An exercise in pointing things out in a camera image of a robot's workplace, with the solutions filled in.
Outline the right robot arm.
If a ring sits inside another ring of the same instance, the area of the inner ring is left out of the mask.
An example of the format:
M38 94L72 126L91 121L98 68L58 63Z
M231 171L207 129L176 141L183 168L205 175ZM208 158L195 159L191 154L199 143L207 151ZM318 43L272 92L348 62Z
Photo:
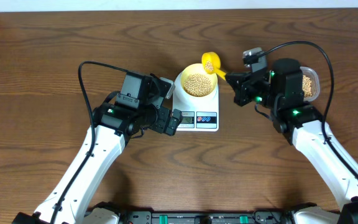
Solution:
M282 215L281 223L358 223L358 163L335 138L323 115L305 101L300 63L279 59L268 70L258 62L250 72L230 73L225 79L236 104L253 101L270 110L268 118L276 131L311 162L340 210L332 213L315 204L300 205Z

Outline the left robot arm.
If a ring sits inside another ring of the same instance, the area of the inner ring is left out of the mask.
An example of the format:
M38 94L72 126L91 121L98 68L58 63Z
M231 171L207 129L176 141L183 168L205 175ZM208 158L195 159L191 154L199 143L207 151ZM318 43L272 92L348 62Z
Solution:
M131 139L142 137L146 129L176 133L181 112L162 106L174 89L169 79L127 72L121 90L91 111L85 140L52 193L33 214L19 212L13 222L83 223L103 177Z

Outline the yellow measuring scoop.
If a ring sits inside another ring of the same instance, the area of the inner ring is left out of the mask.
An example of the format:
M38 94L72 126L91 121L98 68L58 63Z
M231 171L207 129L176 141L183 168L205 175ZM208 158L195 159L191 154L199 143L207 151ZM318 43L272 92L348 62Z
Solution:
M210 75L211 74L216 74L217 76L219 76L220 78L225 80L226 72L221 70L221 60L220 60L218 54L215 53L215 52L206 52L206 53L204 53L202 55L202 57L201 57L201 63L203 65L203 68L204 68L204 64L205 64L206 61L210 61L213 64L213 67L214 67L214 72L213 73L207 73L207 74L210 74Z

